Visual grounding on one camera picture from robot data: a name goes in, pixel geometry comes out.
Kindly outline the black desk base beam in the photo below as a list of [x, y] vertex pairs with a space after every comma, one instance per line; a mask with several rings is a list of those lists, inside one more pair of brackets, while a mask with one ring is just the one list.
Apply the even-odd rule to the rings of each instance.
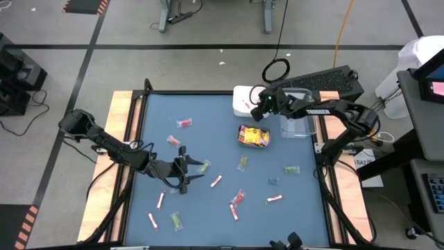
[[393, 152], [357, 170], [362, 181], [378, 176], [386, 170], [409, 163], [414, 158], [423, 157], [422, 147], [415, 129], [412, 129], [393, 143]]

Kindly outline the grey keyboard desk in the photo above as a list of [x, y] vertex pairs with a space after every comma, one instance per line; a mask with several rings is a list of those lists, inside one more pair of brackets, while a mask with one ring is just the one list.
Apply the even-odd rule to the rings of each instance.
[[434, 212], [422, 180], [423, 174], [444, 174], [444, 163], [413, 159], [410, 162], [410, 166], [431, 234], [437, 239], [436, 246], [444, 250], [444, 214]]

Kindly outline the small teal plastic bin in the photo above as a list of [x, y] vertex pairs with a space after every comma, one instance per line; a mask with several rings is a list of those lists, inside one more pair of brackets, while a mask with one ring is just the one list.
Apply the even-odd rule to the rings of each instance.
[[[241, 125], [243, 125], [243, 126], [245, 126], [245, 128], [247, 128], [247, 127], [250, 127], [250, 128], [259, 128], [260, 130], [261, 130], [261, 132], [263, 131], [263, 132], [265, 132], [265, 131], [268, 131], [269, 132], [269, 135], [270, 135], [270, 141], [271, 141], [271, 130], [270, 129], [268, 129], [268, 128], [265, 128], [265, 127], [259, 127], [259, 126], [256, 126], [256, 125], [250, 125], [250, 124], [241, 124]], [[249, 147], [255, 147], [255, 148], [265, 148], [265, 147], [262, 147], [260, 144], [249, 144], [249, 143], [245, 143], [244, 141], [239, 141], [239, 139], [238, 139], [238, 135], [239, 135], [239, 129], [238, 129], [238, 134], [237, 134], [237, 141], [238, 141], [238, 143], [240, 143], [240, 144], [242, 144], [242, 145], [246, 145], [246, 146], [249, 146]]]

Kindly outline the clear plastic bin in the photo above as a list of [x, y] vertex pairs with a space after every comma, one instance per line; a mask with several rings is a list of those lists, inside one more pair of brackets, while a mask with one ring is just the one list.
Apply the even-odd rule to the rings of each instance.
[[[284, 88], [284, 93], [304, 101], [313, 101], [310, 90], [302, 88]], [[314, 116], [306, 116], [300, 119], [287, 119], [280, 116], [281, 135], [283, 138], [306, 138], [316, 133]]]

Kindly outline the white plastic cover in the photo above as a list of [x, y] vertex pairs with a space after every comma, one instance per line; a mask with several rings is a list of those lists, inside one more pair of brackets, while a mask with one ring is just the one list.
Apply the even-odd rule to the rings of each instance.
[[400, 119], [409, 114], [402, 92], [398, 89], [397, 73], [421, 67], [441, 49], [444, 49], [444, 35], [432, 35], [412, 40], [398, 52], [397, 66], [375, 89], [376, 97], [386, 99], [383, 111], [389, 119]]

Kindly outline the black power strip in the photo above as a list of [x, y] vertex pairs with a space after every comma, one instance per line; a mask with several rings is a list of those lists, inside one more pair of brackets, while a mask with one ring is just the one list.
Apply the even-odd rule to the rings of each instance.
[[186, 12], [185, 14], [179, 14], [175, 17], [170, 17], [170, 18], [168, 18], [167, 21], [168, 21], [168, 23], [174, 25], [174, 24], [177, 24], [178, 22], [182, 22], [192, 16], [193, 16], [193, 12]]

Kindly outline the black computer tower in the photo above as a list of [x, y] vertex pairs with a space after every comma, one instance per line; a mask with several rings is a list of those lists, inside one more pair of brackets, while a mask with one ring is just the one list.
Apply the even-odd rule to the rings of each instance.
[[348, 65], [326, 69], [311, 74], [276, 81], [271, 87], [303, 88], [311, 91], [333, 91], [339, 93], [339, 98], [355, 102], [364, 89], [358, 81], [358, 73]]

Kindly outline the white plastic bin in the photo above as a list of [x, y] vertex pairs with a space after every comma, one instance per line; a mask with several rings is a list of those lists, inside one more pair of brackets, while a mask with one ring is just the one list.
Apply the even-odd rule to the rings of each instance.
[[[232, 97], [232, 108], [234, 115], [237, 117], [252, 117], [250, 112], [253, 108], [257, 107], [256, 103], [259, 102], [259, 93], [264, 89], [265, 87], [262, 86], [235, 86]], [[246, 107], [244, 101], [249, 104], [250, 109]]]

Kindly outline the grey desk leg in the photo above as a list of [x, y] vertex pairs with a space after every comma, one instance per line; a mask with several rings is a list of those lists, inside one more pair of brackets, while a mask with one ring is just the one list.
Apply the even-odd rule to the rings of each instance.
[[273, 30], [273, 0], [263, 0], [264, 33], [269, 34]]
[[158, 24], [158, 31], [160, 33], [165, 32], [167, 20], [171, 14], [171, 3], [172, 0], [160, 0], [161, 8], [160, 8], [160, 20]]

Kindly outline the black keyboard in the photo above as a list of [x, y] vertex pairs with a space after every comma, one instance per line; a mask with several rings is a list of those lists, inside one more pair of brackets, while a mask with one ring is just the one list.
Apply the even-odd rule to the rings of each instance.
[[423, 174], [422, 180], [434, 212], [444, 214], [444, 174]]

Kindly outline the wooden table side board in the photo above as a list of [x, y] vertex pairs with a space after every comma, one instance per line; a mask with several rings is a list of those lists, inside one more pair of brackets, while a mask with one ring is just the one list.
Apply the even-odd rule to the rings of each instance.
[[[142, 100], [132, 91], [114, 92], [105, 123], [105, 132], [121, 141], [132, 141]], [[129, 167], [113, 165], [107, 154], [96, 157], [93, 177], [97, 178], [89, 190], [78, 241], [86, 240], [103, 221], [112, 204], [122, 193], [129, 176]]]
[[[335, 139], [345, 130], [341, 120], [332, 116], [314, 118], [316, 125], [316, 141]], [[361, 183], [353, 169], [355, 160], [350, 154], [342, 154], [334, 169], [327, 173], [325, 180], [330, 192], [341, 201], [343, 212], [353, 226], [366, 240], [373, 238], [368, 214], [361, 191]]]

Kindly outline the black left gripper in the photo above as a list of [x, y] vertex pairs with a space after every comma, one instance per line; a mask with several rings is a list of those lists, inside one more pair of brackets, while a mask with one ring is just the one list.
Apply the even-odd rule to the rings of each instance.
[[[185, 168], [187, 164], [181, 163], [181, 160], [185, 159], [186, 146], [181, 146], [178, 150], [179, 156], [173, 160], [173, 162], [165, 162], [163, 160], [157, 160], [157, 154], [153, 153], [153, 146], [148, 151], [148, 163], [145, 167], [145, 172], [151, 178], [160, 179], [167, 187], [177, 189], [180, 194], [187, 193], [187, 184], [192, 180], [203, 177], [204, 174], [198, 174], [193, 176], [186, 176]], [[190, 165], [203, 165], [203, 162], [192, 159], [187, 156], [187, 163]], [[177, 178], [179, 183], [173, 185], [167, 180], [167, 178]]]

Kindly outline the black pink-screen display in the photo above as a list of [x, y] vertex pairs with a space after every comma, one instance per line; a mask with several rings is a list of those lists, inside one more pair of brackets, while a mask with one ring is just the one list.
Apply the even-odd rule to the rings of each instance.
[[419, 87], [423, 101], [444, 104], [444, 81], [421, 81]]

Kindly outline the grey desk top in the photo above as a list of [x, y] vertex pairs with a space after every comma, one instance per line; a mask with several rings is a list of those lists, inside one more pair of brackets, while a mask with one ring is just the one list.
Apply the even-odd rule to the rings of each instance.
[[444, 161], [444, 104], [422, 100], [409, 71], [399, 71], [397, 78], [424, 157]]

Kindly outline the black orange-striped floor mat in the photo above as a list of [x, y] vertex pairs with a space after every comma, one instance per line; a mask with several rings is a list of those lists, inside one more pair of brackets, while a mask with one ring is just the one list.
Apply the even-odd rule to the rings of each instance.
[[39, 208], [33, 205], [0, 204], [0, 250], [24, 250]]
[[108, 4], [108, 0], [67, 0], [63, 7], [64, 13], [101, 15]]

